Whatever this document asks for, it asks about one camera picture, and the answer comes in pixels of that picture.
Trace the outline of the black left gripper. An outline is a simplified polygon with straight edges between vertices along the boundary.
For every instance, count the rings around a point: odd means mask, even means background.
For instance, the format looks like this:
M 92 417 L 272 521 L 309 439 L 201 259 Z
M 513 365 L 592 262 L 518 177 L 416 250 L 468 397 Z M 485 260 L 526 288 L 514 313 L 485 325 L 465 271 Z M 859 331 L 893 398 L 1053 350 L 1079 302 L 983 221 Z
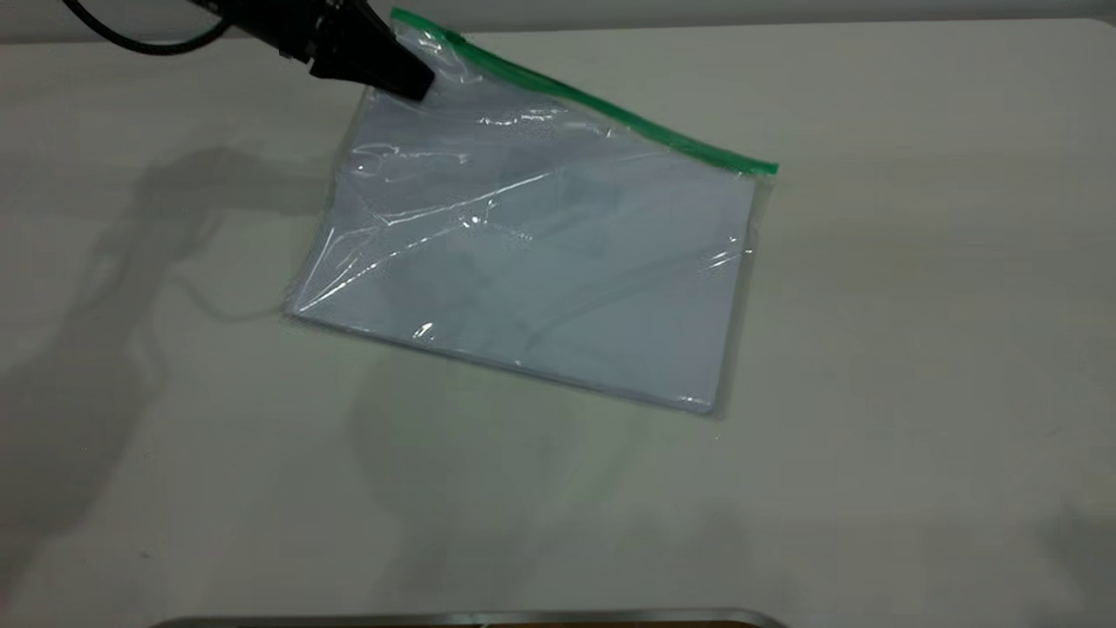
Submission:
M 240 31 L 310 62 L 319 79 L 371 86 L 420 102 L 434 83 L 426 62 L 398 42 L 366 1 L 193 1 Z

